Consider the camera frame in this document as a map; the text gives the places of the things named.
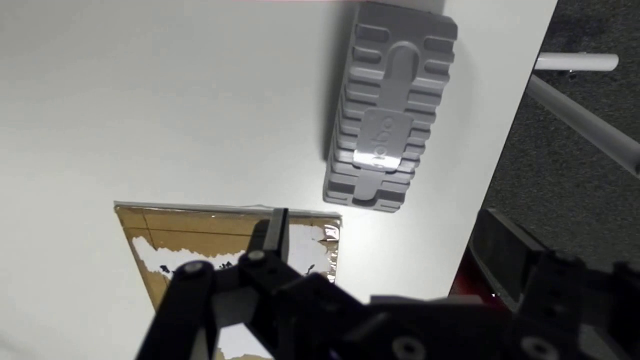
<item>gray fabric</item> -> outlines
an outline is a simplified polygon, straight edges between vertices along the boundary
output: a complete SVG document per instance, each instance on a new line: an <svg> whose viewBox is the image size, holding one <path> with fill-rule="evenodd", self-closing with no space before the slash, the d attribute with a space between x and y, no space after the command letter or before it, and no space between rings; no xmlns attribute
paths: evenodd
<svg viewBox="0 0 640 360"><path fill-rule="evenodd" d="M615 51L615 74L550 80L640 140L637 0L562 1L541 49ZM590 266L640 260L640 182L527 98L486 199L554 250Z"/></svg>

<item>white surface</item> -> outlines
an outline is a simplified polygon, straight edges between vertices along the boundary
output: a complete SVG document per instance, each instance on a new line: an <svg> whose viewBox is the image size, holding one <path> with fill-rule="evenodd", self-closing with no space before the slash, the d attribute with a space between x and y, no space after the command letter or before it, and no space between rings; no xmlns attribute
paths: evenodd
<svg viewBox="0 0 640 360"><path fill-rule="evenodd" d="M612 71L618 67L618 54L583 51L540 51L535 70L540 71Z"/></svg>
<svg viewBox="0 0 640 360"><path fill-rule="evenodd" d="M203 255L197 251L189 251L186 247L180 247L180 250L153 247L152 244L148 244L148 239L143 236L136 236L132 239L132 247L148 271L157 271L160 275L163 275L167 279L183 262L205 260L205 262L214 263L214 267L222 267L228 262L235 263L238 258L243 254L243 251L235 251L235 254Z"/></svg>
<svg viewBox="0 0 640 360"><path fill-rule="evenodd" d="M114 199L337 210L343 286L446 294L554 3L446 1L452 81L390 215L320 198L342 3L2 0L0 357L136 351L149 302Z"/></svg>
<svg viewBox="0 0 640 360"><path fill-rule="evenodd" d="M325 273L330 270L330 260L325 247L320 244L320 239L323 239L323 230L320 225L291 224L287 231L287 263L300 273Z"/></svg>

